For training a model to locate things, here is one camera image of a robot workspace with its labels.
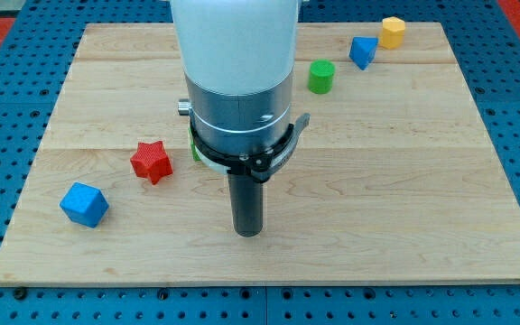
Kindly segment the green block behind arm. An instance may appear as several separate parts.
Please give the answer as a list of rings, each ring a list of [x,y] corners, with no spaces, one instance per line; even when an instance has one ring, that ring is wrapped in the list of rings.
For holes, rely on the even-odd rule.
[[[201,161],[200,155],[199,155],[198,149],[196,147],[196,144],[194,143],[191,129],[189,129],[189,137],[190,137],[190,150],[191,150],[191,154],[192,154],[192,159],[194,162],[200,162]]]

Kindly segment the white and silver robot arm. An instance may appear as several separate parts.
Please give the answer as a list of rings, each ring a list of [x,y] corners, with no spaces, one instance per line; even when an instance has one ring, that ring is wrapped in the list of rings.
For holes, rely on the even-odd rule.
[[[299,0],[171,0],[191,102],[208,147],[257,154],[290,121]]]

